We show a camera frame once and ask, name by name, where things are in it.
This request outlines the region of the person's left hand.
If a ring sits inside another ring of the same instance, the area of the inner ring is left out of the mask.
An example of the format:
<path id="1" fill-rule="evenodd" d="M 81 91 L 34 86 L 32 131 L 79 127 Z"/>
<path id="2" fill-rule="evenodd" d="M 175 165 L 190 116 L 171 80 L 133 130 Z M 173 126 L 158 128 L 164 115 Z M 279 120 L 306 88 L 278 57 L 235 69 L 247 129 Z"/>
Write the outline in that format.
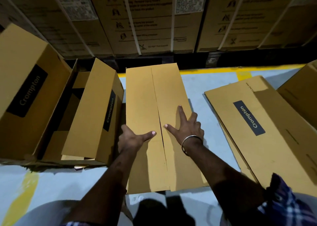
<path id="1" fill-rule="evenodd" d="M 126 124 L 121 126 L 122 134 L 119 136 L 119 153 L 129 152 L 136 155 L 144 143 L 138 143 L 137 134 L 135 134 Z"/>

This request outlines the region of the person's right hand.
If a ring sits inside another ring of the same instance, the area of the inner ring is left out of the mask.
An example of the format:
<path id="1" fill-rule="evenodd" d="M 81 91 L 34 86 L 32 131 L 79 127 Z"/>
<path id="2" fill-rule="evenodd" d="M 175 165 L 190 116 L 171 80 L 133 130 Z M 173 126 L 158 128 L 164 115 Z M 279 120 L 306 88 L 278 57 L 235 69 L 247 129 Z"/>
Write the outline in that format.
<path id="1" fill-rule="evenodd" d="M 180 126 L 178 130 L 181 132 L 181 142 L 178 143 L 181 145 L 183 140 L 190 135 L 196 135 L 204 139 L 204 130 L 201 129 L 201 123 L 197 121 L 196 125 L 188 124 L 188 119 L 185 115 L 183 107 L 179 105 L 177 110 L 180 117 Z"/>

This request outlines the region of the plain cardboard box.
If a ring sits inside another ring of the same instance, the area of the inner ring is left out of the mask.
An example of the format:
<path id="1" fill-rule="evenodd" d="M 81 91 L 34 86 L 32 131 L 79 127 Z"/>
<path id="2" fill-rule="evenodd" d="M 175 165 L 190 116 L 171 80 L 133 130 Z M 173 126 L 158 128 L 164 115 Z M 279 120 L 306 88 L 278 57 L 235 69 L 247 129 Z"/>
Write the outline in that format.
<path id="1" fill-rule="evenodd" d="M 126 70 L 126 125 L 137 135 L 155 131 L 137 153 L 127 193 L 178 191 L 208 186 L 193 160 L 165 128 L 179 128 L 177 107 L 192 110 L 176 63 Z"/>

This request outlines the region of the person's right forearm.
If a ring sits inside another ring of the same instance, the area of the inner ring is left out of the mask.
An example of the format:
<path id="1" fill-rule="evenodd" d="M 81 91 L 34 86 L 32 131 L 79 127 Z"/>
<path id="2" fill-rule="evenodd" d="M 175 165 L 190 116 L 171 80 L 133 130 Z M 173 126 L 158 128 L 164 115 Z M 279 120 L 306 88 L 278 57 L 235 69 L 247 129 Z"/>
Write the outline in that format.
<path id="1" fill-rule="evenodd" d="M 190 158 L 203 173 L 232 226 L 271 225 L 257 211 L 267 196 L 260 184 L 229 166 L 204 145 L 197 148 Z"/>

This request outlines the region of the person's left forearm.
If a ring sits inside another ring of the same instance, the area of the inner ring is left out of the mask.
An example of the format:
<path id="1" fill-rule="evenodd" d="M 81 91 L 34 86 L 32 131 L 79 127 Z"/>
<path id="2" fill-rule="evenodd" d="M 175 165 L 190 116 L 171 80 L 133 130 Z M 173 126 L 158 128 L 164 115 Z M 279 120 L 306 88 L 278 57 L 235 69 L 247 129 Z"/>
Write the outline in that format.
<path id="1" fill-rule="evenodd" d="M 62 226 L 117 226 L 139 149 L 125 145 L 113 164 L 65 217 Z"/>

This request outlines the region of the silver bangle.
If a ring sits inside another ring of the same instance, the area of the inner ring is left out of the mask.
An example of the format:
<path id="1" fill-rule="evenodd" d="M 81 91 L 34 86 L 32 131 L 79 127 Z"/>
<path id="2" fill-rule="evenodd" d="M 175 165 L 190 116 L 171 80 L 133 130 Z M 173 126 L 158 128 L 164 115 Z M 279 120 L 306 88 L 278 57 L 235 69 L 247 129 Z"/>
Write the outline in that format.
<path id="1" fill-rule="evenodd" d="M 196 135 L 190 135 L 186 137 L 181 143 L 182 151 L 189 157 L 192 156 L 193 152 L 203 146 L 203 139 Z"/>

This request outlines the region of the flattened cardboard box underneath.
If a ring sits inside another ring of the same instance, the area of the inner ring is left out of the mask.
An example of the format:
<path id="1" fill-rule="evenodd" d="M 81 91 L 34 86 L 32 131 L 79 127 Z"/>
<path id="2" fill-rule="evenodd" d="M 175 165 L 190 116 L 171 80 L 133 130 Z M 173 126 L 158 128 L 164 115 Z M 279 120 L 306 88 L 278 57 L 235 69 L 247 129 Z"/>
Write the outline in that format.
<path id="1" fill-rule="evenodd" d="M 232 139 L 228 130 L 224 126 L 223 122 L 221 121 L 220 117 L 218 116 L 218 114 L 216 112 L 214 112 L 214 114 L 215 114 L 215 116 L 216 116 L 216 118 L 221 126 L 221 129 L 222 129 L 222 131 L 223 131 L 223 133 L 228 141 L 228 144 L 229 144 L 229 146 L 234 154 L 234 157 L 236 159 L 237 164 L 239 165 L 241 173 L 243 175 L 245 175 L 246 177 L 248 177 L 249 179 L 251 179 L 252 181 L 254 181 L 255 183 L 259 183 L 256 176 L 254 175 L 251 168 L 249 167 L 248 163 L 246 162 L 244 156 L 242 155 L 242 153 L 238 149 L 236 143 L 234 142 L 234 140 Z"/>

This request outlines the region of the narrow open cardboard box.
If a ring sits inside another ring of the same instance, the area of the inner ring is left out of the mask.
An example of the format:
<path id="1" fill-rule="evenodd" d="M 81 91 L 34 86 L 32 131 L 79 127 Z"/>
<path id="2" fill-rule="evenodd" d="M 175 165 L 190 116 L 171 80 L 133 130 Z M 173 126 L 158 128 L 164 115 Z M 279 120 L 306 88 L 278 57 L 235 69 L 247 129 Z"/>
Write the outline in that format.
<path id="1" fill-rule="evenodd" d="M 119 127 L 124 88 L 115 69 L 94 59 L 76 72 L 40 162 L 66 166 L 108 166 Z"/>

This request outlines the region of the dark pallet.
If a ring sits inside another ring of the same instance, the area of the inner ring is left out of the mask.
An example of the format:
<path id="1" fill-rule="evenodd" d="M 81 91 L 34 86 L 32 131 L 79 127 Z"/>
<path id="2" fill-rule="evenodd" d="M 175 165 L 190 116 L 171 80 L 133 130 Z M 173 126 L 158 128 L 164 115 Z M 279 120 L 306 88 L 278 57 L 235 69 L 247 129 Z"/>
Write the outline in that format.
<path id="1" fill-rule="evenodd" d="M 134 56 L 126 58 L 111 56 L 99 59 L 118 73 L 125 73 L 127 68 L 169 63 L 177 63 L 180 70 L 306 64 L 317 59 L 317 39 L 304 46 L 294 48 L 216 51 L 190 54 L 167 53 L 158 56 Z"/>

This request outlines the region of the flattened labelled cardboard box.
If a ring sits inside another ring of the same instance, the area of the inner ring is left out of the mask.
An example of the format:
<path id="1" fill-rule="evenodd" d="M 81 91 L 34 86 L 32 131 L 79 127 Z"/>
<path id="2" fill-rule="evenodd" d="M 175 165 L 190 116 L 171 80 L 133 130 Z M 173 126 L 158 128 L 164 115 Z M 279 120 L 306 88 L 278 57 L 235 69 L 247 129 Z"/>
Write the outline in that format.
<path id="1" fill-rule="evenodd" d="M 262 187 L 276 173 L 293 192 L 317 197 L 317 133 L 264 77 L 204 94 Z"/>

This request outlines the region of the upright cardboard box corner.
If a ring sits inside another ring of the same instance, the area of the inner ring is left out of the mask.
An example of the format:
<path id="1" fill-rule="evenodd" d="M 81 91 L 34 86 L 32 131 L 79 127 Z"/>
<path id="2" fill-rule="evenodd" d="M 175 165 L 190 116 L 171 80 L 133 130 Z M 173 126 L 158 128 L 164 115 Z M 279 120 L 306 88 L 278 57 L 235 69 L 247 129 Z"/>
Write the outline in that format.
<path id="1" fill-rule="evenodd" d="M 317 60 L 307 63 L 277 91 L 317 130 Z"/>

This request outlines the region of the plaid shirt sleeve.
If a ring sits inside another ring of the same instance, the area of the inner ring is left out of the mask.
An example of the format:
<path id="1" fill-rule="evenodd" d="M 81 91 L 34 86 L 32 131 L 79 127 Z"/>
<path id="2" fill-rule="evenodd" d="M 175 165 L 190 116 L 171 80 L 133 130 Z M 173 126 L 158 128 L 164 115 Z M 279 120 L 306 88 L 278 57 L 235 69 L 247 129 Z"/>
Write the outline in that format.
<path id="1" fill-rule="evenodd" d="M 267 200 L 257 207 L 257 211 L 270 226 L 317 226 L 317 214 L 309 204 L 295 196 L 278 174 L 272 174 L 266 193 Z"/>

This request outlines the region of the large open cardboard box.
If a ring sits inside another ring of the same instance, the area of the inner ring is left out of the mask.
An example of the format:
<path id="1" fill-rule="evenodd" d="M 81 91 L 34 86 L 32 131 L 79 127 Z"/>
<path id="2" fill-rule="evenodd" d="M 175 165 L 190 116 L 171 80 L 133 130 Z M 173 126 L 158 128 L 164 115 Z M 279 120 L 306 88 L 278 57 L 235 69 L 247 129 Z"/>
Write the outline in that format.
<path id="1" fill-rule="evenodd" d="M 36 160 L 70 74 L 44 40 L 13 23 L 0 33 L 0 163 Z"/>

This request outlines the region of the strapped brown shipping carton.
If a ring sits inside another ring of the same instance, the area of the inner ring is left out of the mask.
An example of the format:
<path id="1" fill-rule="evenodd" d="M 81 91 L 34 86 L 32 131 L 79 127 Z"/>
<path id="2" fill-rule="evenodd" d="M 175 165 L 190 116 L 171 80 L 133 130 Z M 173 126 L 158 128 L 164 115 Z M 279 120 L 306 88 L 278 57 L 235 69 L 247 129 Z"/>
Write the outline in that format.
<path id="1" fill-rule="evenodd" d="M 193 53 L 206 0 L 92 0 L 117 57 Z"/>
<path id="2" fill-rule="evenodd" d="M 197 52 L 255 49 L 291 0 L 208 0 Z"/>
<path id="3" fill-rule="evenodd" d="M 0 0 L 0 25 L 7 28 L 11 23 L 23 28 L 40 39 L 48 42 L 35 25 L 13 3 L 12 0 Z"/>
<path id="4" fill-rule="evenodd" d="M 300 47 L 317 33 L 317 0 L 291 0 L 259 49 Z"/>
<path id="5" fill-rule="evenodd" d="M 64 58 L 114 56 L 92 0 L 7 1 Z"/>

